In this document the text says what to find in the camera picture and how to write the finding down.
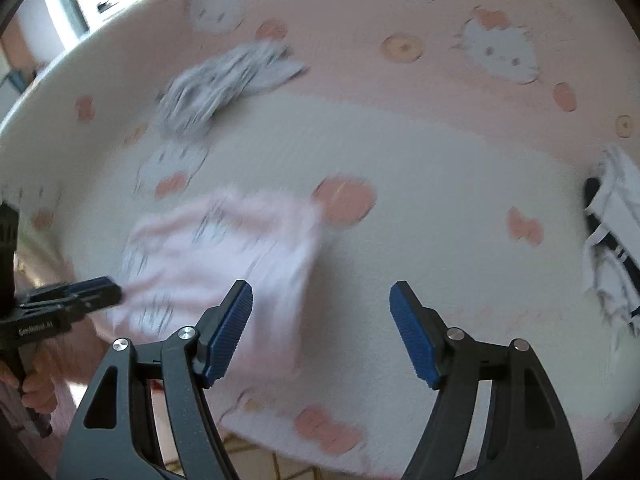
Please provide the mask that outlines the person left hand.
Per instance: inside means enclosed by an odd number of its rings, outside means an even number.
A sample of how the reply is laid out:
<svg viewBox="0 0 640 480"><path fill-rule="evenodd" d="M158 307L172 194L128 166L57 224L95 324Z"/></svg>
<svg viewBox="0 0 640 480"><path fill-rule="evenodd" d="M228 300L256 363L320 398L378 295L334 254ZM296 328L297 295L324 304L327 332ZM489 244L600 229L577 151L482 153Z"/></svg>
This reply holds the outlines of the person left hand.
<svg viewBox="0 0 640 480"><path fill-rule="evenodd" d="M52 380L52 361L49 350L40 346L32 360L32 371L20 382L5 362L1 362L1 381L13 389L22 389L22 404L38 414L50 415L58 406Z"/></svg>

